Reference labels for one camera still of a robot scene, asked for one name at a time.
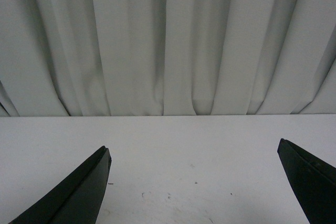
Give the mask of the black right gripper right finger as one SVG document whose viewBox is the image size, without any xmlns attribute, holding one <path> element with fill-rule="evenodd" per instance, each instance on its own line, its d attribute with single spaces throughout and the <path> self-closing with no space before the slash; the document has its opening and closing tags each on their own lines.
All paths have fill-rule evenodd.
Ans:
<svg viewBox="0 0 336 224">
<path fill-rule="evenodd" d="M 278 155 L 308 221 L 335 223 L 335 167 L 283 138 Z"/>
</svg>

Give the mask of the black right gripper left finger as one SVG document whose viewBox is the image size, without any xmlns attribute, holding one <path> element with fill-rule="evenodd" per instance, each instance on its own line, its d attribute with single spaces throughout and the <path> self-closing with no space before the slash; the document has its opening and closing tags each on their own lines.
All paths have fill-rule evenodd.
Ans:
<svg viewBox="0 0 336 224">
<path fill-rule="evenodd" d="M 111 163 L 109 149 L 100 147 L 11 223 L 96 223 Z"/>
</svg>

